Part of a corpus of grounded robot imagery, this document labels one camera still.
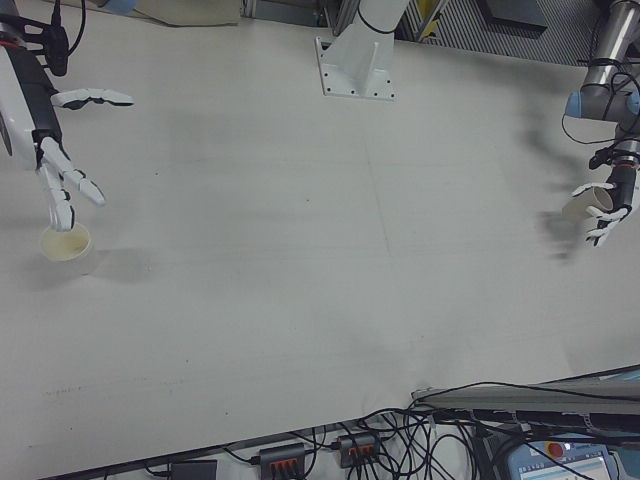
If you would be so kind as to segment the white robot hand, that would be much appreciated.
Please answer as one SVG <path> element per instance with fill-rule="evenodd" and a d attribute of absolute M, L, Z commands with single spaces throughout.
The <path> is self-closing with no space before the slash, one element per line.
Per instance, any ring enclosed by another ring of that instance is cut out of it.
<path fill-rule="evenodd" d="M 580 185 L 571 196 L 578 197 L 593 188 L 604 189 L 612 200 L 608 210 L 596 206 L 586 208 L 587 215 L 597 221 L 596 227 L 587 232 L 586 240 L 594 247 L 601 247 L 610 233 L 639 208 L 639 168 L 631 164 L 614 166 L 606 181 Z"/>
<path fill-rule="evenodd" d="M 88 103 L 128 107 L 133 99 L 111 89 L 57 90 L 36 56 L 9 41 L 1 43 L 1 137 L 8 154 L 39 178 L 50 227 L 67 232 L 75 225 L 69 184 L 96 206 L 106 203 L 100 187 L 74 166 L 63 146 L 57 107 L 78 110 Z"/>

